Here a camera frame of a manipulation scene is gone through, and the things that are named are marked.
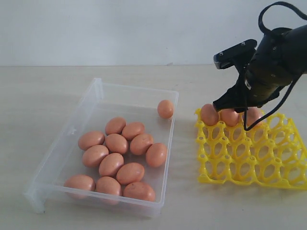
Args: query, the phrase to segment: white wall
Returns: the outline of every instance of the white wall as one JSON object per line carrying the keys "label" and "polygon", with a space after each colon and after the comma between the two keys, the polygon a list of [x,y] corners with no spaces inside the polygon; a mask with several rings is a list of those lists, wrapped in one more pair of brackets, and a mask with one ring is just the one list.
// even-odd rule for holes
{"label": "white wall", "polygon": [[[0,0],[0,65],[208,64],[260,41],[258,14],[274,0]],[[306,0],[291,0],[307,13]],[[305,22],[272,7],[269,28]]]}

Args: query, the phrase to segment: egg crate cell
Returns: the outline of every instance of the egg crate cell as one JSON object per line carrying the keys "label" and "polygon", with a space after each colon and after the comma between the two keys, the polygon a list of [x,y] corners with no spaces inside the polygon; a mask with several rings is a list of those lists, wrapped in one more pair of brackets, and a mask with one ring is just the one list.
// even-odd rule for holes
{"label": "egg crate cell", "polygon": [[307,190],[307,151],[291,118],[275,113],[245,131],[242,114],[235,127],[207,126],[201,109],[195,114],[200,183]]}

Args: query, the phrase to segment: table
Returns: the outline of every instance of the table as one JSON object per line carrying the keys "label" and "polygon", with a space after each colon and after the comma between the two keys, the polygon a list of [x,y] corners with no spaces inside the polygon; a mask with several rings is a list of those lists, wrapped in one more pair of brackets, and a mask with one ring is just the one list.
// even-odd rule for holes
{"label": "table", "polygon": [[[114,215],[56,202],[46,203],[45,214],[35,214],[22,196],[24,186],[94,77],[109,83],[179,92],[165,205],[157,218]],[[303,229],[305,191],[197,182],[194,112],[219,98],[236,79],[234,68],[217,70],[213,65],[1,67],[1,229]],[[280,109],[294,119],[303,140],[307,140],[306,86],[303,76]]]}

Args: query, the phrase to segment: black cable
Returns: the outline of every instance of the black cable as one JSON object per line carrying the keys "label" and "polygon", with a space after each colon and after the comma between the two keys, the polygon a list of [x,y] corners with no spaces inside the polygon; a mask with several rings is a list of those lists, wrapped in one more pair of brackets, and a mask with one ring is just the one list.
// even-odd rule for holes
{"label": "black cable", "polygon": [[293,10],[301,19],[303,20],[307,20],[307,15],[304,14],[303,12],[301,12],[297,7],[295,7],[294,5],[288,3],[288,2],[285,2],[285,1],[278,1],[278,2],[275,2],[269,6],[267,6],[266,8],[264,8],[261,13],[259,14],[259,17],[258,17],[258,26],[259,26],[259,29],[265,34],[265,35],[270,35],[271,37],[277,39],[277,40],[281,40],[283,39],[282,35],[281,34],[276,34],[274,33],[272,30],[269,30],[267,27],[264,26],[263,24],[263,21],[262,21],[262,18],[263,18],[263,15],[264,13],[272,6],[277,6],[277,5],[280,5],[280,6],[285,6],[291,10]]}
{"label": "black cable", "polygon": [[298,79],[295,79],[292,81],[292,83],[290,84],[290,86],[288,87],[286,93],[284,94],[283,98],[281,99],[281,101],[276,105],[275,108],[273,108],[269,113],[267,113],[266,115],[264,115],[263,117],[259,118],[257,121],[255,121],[252,125],[250,125],[247,128],[247,111],[248,111],[248,107],[247,107],[247,103],[246,103],[246,97],[244,96],[244,101],[245,101],[245,111],[244,111],[244,130],[245,131],[250,131],[253,127],[255,127],[259,122],[263,121],[264,119],[268,118],[269,116],[271,116],[272,114],[274,114],[282,105],[283,103],[286,101],[286,99],[288,98],[290,92],[292,91],[293,87],[295,86],[295,84],[297,83]]}

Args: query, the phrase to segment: clear plastic container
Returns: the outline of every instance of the clear plastic container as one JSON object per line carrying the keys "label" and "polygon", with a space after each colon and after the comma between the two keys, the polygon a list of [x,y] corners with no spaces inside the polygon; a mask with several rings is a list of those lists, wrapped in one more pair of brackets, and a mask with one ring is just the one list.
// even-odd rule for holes
{"label": "clear plastic container", "polygon": [[[171,100],[175,106],[174,115],[169,120],[160,118],[157,113],[158,103],[164,99]],[[26,188],[24,195],[34,211],[44,213],[46,200],[55,199],[109,210],[123,210],[142,216],[158,216],[165,200],[177,102],[178,92],[175,91],[107,84],[99,78],[93,79],[75,112],[51,145]],[[77,142],[79,137],[87,131],[101,130],[104,132],[106,123],[115,116],[124,117],[127,123],[143,122],[146,132],[153,136],[155,142],[162,142],[168,146],[165,165],[160,168],[150,168],[144,157],[133,158],[130,154],[125,157],[125,163],[135,161],[145,167],[145,176],[142,181],[151,185],[155,190],[155,202],[63,186],[69,177],[80,173],[89,175],[97,181],[98,169],[83,166],[81,161],[83,151],[79,149]],[[73,199],[68,193],[86,195],[86,198]],[[104,199],[118,200],[119,203],[111,206],[103,202]]]}

